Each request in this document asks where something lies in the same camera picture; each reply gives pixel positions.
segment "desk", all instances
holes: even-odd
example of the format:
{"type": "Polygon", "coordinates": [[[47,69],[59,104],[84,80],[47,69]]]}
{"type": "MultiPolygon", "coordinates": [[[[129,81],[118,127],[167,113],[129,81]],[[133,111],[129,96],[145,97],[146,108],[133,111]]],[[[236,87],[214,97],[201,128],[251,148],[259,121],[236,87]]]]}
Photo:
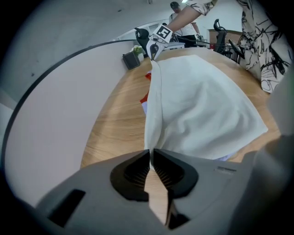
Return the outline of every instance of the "desk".
{"type": "MultiPolygon", "coordinates": [[[[280,133],[266,107],[269,94],[260,88],[260,82],[234,61],[206,48],[186,48],[164,51],[158,60],[176,56],[197,55],[213,64],[230,77],[247,95],[268,127],[268,132],[239,150],[230,161],[241,162],[245,153],[260,149],[280,133]]],[[[81,167],[144,149],[145,114],[139,102],[149,91],[145,78],[152,69],[150,59],[129,70],[113,90],[89,136],[81,167]]],[[[167,208],[166,190],[154,171],[150,171],[145,190],[150,194],[150,207],[161,221],[167,208]]]]}

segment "wooden table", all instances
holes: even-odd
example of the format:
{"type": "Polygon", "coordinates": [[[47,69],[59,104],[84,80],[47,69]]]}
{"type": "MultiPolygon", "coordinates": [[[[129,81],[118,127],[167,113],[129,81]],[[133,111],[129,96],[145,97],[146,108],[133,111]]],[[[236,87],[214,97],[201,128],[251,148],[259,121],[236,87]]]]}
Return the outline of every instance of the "wooden table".
{"type": "MultiPolygon", "coordinates": [[[[269,129],[239,150],[230,161],[241,162],[245,153],[260,149],[266,142],[280,135],[266,107],[269,94],[261,89],[259,81],[234,61],[206,48],[164,51],[158,60],[186,55],[198,55],[230,77],[251,100],[269,129]]],[[[145,114],[139,100],[149,91],[150,82],[145,75],[151,69],[150,59],[146,58],[139,67],[129,70],[118,83],[96,120],[81,167],[144,149],[145,114]]],[[[148,174],[145,191],[149,193],[151,209],[164,222],[167,194],[154,171],[148,174]]]]}

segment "human arm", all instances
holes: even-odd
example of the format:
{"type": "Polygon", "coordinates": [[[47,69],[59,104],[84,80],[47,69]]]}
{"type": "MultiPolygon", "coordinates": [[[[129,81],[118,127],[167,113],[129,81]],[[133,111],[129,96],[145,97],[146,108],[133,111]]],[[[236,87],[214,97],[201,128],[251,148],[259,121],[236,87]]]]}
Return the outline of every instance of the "human arm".
{"type": "Polygon", "coordinates": [[[197,0],[188,1],[186,7],[167,27],[173,32],[180,30],[182,27],[185,27],[186,25],[196,20],[199,16],[206,16],[207,13],[214,7],[216,2],[217,0],[213,0],[211,2],[202,4],[198,3],[197,0]]]}

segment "white towel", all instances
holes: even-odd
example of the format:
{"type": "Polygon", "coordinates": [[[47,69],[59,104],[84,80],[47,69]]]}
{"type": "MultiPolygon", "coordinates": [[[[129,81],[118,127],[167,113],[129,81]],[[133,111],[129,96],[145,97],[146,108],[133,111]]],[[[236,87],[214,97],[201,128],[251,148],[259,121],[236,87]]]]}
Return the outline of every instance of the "white towel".
{"type": "Polygon", "coordinates": [[[200,57],[152,61],[145,149],[217,159],[267,131],[242,90],[200,57]]]}

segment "black and white shirt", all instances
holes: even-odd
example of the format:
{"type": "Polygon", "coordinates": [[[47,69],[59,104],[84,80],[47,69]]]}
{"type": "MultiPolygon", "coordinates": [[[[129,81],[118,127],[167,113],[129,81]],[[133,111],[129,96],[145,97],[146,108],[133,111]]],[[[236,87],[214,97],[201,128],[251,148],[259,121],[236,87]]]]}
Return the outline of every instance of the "black and white shirt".
{"type": "MultiPolygon", "coordinates": [[[[244,48],[245,60],[240,65],[261,81],[264,91],[271,93],[292,63],[292,49],[285,35],[271,22],[258,1],[236,1],[243,8],[240,46],[244,48]]],[[[217,0],[190,0],[187,6],[206,16],[216,2],[217,0]]]]}

